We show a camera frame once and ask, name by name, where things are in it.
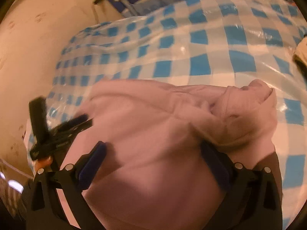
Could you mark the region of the cream fluffy cloth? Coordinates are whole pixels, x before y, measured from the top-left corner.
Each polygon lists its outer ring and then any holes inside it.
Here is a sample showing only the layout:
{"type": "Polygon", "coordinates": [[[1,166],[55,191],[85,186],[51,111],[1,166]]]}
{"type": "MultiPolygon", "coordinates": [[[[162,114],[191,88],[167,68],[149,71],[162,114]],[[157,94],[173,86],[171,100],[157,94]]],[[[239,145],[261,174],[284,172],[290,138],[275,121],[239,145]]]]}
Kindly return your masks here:
{"type": "Polygon", "coordinates": [[[293,60],[295,63],[300,64],[302,67],[306,67],[306,42],[302,41],[298,44],[293,54],[293,60]]]}

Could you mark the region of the blue checkered plastic bed cover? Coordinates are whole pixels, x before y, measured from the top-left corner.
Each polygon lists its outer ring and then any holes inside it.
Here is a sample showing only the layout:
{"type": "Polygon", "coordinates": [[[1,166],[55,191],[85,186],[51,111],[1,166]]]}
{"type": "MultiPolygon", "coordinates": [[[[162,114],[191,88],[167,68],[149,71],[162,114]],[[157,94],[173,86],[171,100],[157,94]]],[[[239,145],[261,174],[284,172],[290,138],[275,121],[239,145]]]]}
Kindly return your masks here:
{"type": "MultiPolygon", "coordinates": [[[[277,99],[272,142],[281,171],[282,229],[306,229],[306,78],[293,60],[305,40],[306,21],[285,0],[184,0],[85,28],[56,65],[45,97],[48,130],[80,116],[101,80],[238,88],[261,80],[277,99]]],[[[57,194],[78,227],[63,191],[57,194]]]]}

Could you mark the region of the pink hoodie garment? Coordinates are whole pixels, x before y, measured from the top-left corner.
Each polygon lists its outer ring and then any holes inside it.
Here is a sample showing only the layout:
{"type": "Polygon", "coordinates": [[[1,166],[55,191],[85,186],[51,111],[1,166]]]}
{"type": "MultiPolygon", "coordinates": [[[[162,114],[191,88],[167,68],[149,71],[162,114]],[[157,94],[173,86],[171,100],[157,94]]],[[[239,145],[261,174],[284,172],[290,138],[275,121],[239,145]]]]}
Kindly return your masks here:
{"type": "Polygon", "coordinates": [[[261,80],[241,88],[101,80],[78,110],[93,125],[77,135],[63,164],[106,142],[83,196],[107,229],[201,229],[225,196],[201,142],[249,169],[270,167],[282,188],[272,142],[276,103],[261,80]]]}

